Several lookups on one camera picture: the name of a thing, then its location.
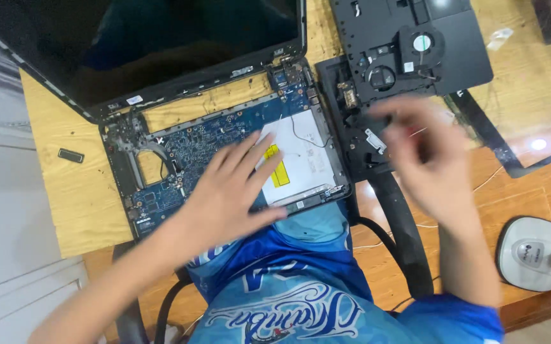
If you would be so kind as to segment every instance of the yellow label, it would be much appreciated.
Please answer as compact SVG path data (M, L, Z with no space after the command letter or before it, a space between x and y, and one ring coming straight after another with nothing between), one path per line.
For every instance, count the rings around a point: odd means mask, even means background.
M269 159L270 157L274 156L276 153L278 153L280 150L277 148L277 145L272 145L267 149L264 156L265 159ZM275 168L275 171L271 174L271 181L274 183L275 187L280 187L282 185L286 185L290 183L290 180L288 179L288 174L286 172L286 168L284 167L284 162L280 161L278 166Z

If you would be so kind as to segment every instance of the blue jersey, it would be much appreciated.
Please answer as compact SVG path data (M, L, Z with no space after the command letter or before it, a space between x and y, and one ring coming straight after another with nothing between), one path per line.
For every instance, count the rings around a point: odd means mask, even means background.
M318 219L326 227L341 220ZM299 233L301 220L295 220L293 233ZM352 256L347 224L339 223L342 230L323 242L306 229L300 233L310 240L287 235L290 228L279 223L196 259L189 270L208 309L190 343L502 340L495 309L450 294L417 300L396 318L379 309Z

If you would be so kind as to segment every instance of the laptop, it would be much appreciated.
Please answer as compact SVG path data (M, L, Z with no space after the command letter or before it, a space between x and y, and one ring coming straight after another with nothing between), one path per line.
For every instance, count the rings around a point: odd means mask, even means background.
M295 215L351 194L304 59L305 18L305 0L0 0L0 48L97 125L142 239L184 205L218 149L255 130L276 134L263 159L279 150L284 158L250 211ZM149 131L144 111L264 72L270 95ZM161 159L160 181L146 182L142 151Z

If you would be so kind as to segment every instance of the wooden table surface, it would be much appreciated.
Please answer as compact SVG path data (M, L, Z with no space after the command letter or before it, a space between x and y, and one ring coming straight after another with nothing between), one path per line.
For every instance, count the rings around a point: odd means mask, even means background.
M489 52L494 81L471 92L514 150L525 152L531 138L551 135L551 46L542 43L530 1L474 0L472 4L486 42L497 29L514 30L498 51ZM342 54L328 0L307 0L307 27L306 57L311 65ZM21 77L62 256L131 240L97 127L24 72ZM259 74L145 115L149 129L156 131L271 92L265 74ZM85 161L59 159L61 147L85 154ZM538 156L524 154L530 162ZM147 179L159 178L160 160L151 154L140 159Z

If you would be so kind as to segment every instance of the person's right hand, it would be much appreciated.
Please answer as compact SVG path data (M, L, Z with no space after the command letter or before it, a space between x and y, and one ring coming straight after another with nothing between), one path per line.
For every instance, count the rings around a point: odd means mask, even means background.
M443 109L431 101L409 96L394 97L370 109L376 117L393 116L384 140L391 164L412 199L439 223L460 228L464 227L460 221L477 214L464 134L440 118L440 112ZM426 155L424 162L420 151Z

